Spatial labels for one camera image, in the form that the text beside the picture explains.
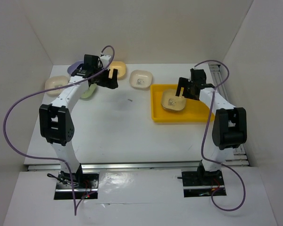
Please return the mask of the yellow panda plate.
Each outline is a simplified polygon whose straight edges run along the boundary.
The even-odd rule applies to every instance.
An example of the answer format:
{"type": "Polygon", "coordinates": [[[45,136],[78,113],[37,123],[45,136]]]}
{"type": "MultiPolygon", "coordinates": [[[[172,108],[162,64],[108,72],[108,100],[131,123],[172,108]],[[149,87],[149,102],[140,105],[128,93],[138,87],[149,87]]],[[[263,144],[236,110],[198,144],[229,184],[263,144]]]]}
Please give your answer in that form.
{"type": "Polygon", "coordinates": [[[182,91],[176,96],[175,89],[166,89],[162,92],[161,105],[165,110],[179,112],[185,108],[186,98],[182,96],[182,91]]]}
{"type": "Polygon", "coordinates": [[[125,77],[126,74],[126,64],[121,61],[113,61],[109,66],[109,78],[112,79],[113,70],[117,69],[117,79],[121,80],[125,77]]]}

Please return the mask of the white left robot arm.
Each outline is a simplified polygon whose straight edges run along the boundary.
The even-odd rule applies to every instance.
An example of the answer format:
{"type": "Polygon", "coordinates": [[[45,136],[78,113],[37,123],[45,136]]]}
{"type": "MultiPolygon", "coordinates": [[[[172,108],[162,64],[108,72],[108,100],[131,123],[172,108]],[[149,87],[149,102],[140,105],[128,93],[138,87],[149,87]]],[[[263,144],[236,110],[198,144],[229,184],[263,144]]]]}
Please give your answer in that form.
{"type": "Polygon", "coordinates": [[[61,166],[61,179],[67,181],[73,188],[83,184],[83,170],[77,160],[72,145],[75,127],[71,112],[92,84],[116,89],[117,70],[110,70],[112,62],[110,55],[85,55],[83,63],[71,74],[68,88],[58,95],[49,105],[39,108],[41,136],[51,144],[61,166]]]}

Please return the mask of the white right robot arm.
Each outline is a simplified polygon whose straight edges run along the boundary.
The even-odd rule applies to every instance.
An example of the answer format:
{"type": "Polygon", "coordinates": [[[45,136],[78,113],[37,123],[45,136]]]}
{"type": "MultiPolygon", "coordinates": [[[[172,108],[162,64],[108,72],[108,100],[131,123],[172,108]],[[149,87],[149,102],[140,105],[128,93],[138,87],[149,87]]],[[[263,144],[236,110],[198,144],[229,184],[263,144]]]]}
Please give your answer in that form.
{"type": "Polygon", "coordinates": [[[196,179],[202,185],[208,185],[221,176],[221,164],[229,153],[247,140],[246,110],[236,107],[224,99],[213,84],[207,83],[203,69],[190,69],[191,78],[180,77],[175,95],[200,101],[209,108],[209,118],[215,117],[209,157],[204,155],[205,140],[201,144],[201,156],[197,167],[196,179]]]}

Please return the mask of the yellow plastic bin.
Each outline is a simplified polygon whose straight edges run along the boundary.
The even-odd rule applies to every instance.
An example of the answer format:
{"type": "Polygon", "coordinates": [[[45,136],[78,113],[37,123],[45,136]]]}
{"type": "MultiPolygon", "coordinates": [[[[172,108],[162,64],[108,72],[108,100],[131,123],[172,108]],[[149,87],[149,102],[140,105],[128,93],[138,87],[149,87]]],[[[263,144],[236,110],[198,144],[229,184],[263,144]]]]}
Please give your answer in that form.
{"type": "Polygon", "coordinates": [[[182,111],[165,110],[161,105],[162,92],[166,89],[175,89],[176,84],[153,84],[151,92],[151,116],[157,123],[190,123],[206,122],[209,108],[202,102],[186,99],[186,106],[182,111]]]}

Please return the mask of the green panda plate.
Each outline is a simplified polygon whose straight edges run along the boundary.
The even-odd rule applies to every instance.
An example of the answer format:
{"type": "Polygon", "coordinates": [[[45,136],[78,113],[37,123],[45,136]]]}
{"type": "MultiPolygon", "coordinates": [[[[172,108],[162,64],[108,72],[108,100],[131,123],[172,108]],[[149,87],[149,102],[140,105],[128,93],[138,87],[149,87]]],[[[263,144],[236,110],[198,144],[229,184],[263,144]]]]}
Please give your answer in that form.
{"type": "Polygon", "coordinates": [[[97,84],[91,84],[89,88],[81,95],[82,100],[90,99],[97,89],[97,84]]]}

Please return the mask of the cream panda plate centre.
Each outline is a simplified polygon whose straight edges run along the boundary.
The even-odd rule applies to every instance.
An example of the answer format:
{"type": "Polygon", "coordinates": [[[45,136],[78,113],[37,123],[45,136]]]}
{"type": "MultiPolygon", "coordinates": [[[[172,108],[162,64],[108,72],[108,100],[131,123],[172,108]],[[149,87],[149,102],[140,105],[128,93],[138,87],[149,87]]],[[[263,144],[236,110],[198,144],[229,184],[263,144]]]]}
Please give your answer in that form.
{"type": "Polygon", "coordinates": [[[135,89],[148,89],[153,80],[153,74],[145,70],[134,70],[130,74],[129,84],[135,89]]]}

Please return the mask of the cream panda plate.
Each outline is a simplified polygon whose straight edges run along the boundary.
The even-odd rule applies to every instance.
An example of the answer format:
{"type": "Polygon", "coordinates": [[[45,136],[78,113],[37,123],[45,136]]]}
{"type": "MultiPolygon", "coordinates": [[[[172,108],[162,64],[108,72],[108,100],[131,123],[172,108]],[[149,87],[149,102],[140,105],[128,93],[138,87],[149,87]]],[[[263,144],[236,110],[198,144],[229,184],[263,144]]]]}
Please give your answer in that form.
{"type": "MultiPolygon", "coordinates": [[[[53,89],[58,87],[63,87],[67,85],[69,82],[69,78],[67,76],[61,75],[61,76],[54,76],[46,80],[45,82],[45,89],[53,89]]],[[[50,97],[57,97],[60,95],[60,93],[63,91],[63,89],[57,89],[46,92],[48,96],[50,97]]]]}
{"type": "Polygon", "coordinates": [[[153,80],[153,74],[145,70],[134,70],[130,74],[129,84],[135,89],[148,89],[153,80]]]}

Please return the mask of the cream panda plate left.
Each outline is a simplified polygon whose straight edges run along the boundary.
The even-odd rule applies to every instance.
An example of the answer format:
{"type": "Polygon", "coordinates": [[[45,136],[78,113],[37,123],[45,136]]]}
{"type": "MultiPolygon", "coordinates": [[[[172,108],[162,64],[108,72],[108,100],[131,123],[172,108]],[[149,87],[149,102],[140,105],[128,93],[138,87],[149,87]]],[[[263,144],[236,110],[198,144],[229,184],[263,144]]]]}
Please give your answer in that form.
{"type": "MultiPolygon", "coordinates": [[[[45,82],[45,89],[53,89],[58,87],[63,87],[67,85],[69,82],[69,78],[67,76],[61,75],[61,76],[54,76],[46,80],[45,82]]],[[[63,91],[63,89],[57,89],[46,92],[48,96],[50,97],[57,97],[60,95],[60,93],[63,91]]]]}

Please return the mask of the aluminium table edge rail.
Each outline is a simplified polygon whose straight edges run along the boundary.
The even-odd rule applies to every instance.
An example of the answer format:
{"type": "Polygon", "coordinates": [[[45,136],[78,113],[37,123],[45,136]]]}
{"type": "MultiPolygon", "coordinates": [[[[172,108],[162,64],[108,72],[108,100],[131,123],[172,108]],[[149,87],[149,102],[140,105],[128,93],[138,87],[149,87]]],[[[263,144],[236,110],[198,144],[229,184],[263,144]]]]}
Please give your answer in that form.
{"type": "MultiPolygon", "coordinates": [[[[194,168],[198,161],[178,162],[142,162],[142,163],[107,163],[107,164],[82,164],[83,170],[142,170],[142,169],[172,169],[172,168],[194,168]]],[[[51,165],[29,165],[28,171],[52,171],[60,170],[57,164],[51,165]]]]}

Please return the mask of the aluminium side rail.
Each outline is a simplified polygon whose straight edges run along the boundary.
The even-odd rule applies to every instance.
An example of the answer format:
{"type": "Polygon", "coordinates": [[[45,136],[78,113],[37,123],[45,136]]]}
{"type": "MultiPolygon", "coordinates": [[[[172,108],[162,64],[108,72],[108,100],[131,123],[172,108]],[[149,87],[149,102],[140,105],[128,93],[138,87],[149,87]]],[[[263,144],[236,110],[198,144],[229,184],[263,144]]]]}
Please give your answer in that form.
{"type": "Polygon", "coordinates": [[[247,140],[247,114],[243,107],[236,107],[225,100],[217,89],[229,78],[230,72],[225,67],[227,76],[212,91],[210,112],[215,119],[212,129],[212,141],[216,150],[210,159],[216,164],[225,161],[228,154],[247,140]]]}

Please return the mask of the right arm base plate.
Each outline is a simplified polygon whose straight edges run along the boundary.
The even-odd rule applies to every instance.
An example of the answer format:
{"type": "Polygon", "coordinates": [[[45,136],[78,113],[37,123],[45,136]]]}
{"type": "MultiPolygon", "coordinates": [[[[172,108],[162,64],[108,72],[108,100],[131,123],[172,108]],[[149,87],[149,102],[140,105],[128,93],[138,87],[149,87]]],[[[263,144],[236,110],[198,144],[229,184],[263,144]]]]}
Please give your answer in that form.
{"type": "Polygon", "coordinates": [[[185,198],[209,197],[212,193],[214,196],[226,196],[225,183],[220,170],[208,177],[201,176],[196,171],[182,171],[177,179],[182,182],[185,198]]]}

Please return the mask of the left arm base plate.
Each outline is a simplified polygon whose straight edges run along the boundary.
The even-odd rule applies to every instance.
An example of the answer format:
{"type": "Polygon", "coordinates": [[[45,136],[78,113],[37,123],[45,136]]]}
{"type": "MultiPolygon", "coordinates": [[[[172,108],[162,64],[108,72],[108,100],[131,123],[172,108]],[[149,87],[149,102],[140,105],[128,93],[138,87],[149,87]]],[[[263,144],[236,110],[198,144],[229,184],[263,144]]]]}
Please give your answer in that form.
{"type": "MultiPolygon", "coordinates": [[[[63,180],[61,174],[59,174],[58,176],[54,176],[48,173],[47,177],[54,178],[56,180],[54,200],[71,200],[73,198],[70,181],[63,180]]],[[[99,173],[83,174],[83,180],[81,182],[74,182],[75,199],[97,199],[98,187],[99,173]]]]}

